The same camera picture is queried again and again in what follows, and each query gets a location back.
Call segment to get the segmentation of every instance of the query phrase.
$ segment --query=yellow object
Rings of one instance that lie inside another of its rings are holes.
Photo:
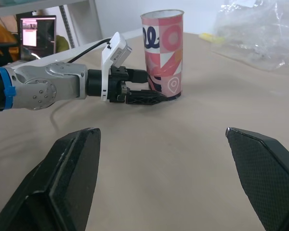
[[[7,31],[1,24],[0,24],[0,42],[2,43],[17,42],[14,35],[10,31]],[[19,52],[18,47],[10,47],[9,51],[13,61],[18,60],[18,52]]]
[[[208,42],[211,42],[211,43],[217,43],[217,44],[223,43],[225,41],[224,37],[217,37],[217,36],[214,36],[214,35],[208,34],[208,33],[200,34],[199,38],[201,38],[201,39],[203,39],[205,41],[208,41]]]

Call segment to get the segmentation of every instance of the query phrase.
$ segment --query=white shelf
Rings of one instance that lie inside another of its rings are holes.
[[[40,0],[36,2],[29,2],[15,6],[3,6],[0,7],[0,17],[14,15],[18,13],[26,13],[30,11],[37,11],[54,6],[67,5],[80,1],[85,0]]]

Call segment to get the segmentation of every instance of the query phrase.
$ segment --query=black cable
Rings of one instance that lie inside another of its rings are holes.
[[[87,50],[83,51],[82,53],[80,53],[79,55],[77,55],[75,58],[71,59],[70,61],[68,61],[68,63],[73,63],[75,62],[77,59],[79,59],[80,57],[82,57],[83,55],[85,55],[86,53],[88,53],[89,51],[92,51],[94,48],[97,48],[98,46],[102,45],[103,43],[109,42],[110,38],[104,39],[98,43],[96,43],[95,45],[91,46],[90,48],[88,48]]]

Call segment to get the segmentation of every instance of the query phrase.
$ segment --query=printed pattern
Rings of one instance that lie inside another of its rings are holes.
[[[182,91],[183,16],[142,21],[150,87],[175,96]]]

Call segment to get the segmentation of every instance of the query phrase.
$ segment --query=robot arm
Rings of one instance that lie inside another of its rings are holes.
[[[0,111],[12,108],[40,110],[60,100],[101,97],[112,103],[152,105],[167,98],[152,90],[133,91],[126,82],[146,83],[143,70],[122,65],[131,53],[126,40],[117,32],[102,52],[101,70],[85,65],[53,63],[43,67],[0,67]]]

